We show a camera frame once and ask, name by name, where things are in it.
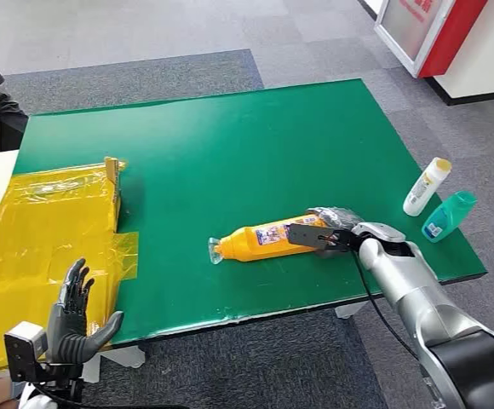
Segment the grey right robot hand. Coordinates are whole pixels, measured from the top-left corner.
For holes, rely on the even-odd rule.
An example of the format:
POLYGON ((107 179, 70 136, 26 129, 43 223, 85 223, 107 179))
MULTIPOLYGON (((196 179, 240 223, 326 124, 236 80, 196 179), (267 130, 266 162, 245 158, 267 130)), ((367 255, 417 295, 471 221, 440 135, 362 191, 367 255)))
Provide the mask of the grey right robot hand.
POLYGON ((362 219, 355 212, 339 207, 313 207, 307 216, 316 216, 322 227, 294 222, 289 224, 287 239, 292 245, 307 246, 322 258, 332 258, 341 253, 358 252, 362 243, 353 229, 362 219))

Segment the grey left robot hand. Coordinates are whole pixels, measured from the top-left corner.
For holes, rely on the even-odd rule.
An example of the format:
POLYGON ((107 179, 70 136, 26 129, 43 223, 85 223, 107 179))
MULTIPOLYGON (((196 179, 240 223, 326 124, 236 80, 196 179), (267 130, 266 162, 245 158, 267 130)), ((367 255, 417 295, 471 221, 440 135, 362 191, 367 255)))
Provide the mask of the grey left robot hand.
POLYGON ((111 340, 122 326, 124 312, 116 311, 102 328, 87 333, 89 293, 95 279, 85 277, 89 267, 84 258, 72 264, 66 273, 58 297, 50 311, 46 328, 48 349, 46 359, 55 364, 84 364, 111 340))

